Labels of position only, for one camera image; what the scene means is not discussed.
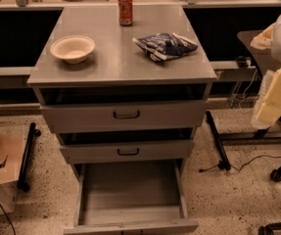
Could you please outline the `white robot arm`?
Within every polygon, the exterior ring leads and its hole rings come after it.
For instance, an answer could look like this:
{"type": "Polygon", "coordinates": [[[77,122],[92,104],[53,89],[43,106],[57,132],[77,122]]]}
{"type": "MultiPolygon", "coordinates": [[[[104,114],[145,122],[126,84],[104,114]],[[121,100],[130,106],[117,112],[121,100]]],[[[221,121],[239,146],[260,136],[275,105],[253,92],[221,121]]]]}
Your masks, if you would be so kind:
{"type": "MultiPolygon", "coordinates": [[[[281,15],[275,23],[254,37],[251,46],[259,50],[269,49],[271,56],[281,63],[281,15]]],[[[266,129],[280,117],[281,68],[277,71],[266,71],[253,109],[251,125],[256,129],[266,129]]]]}

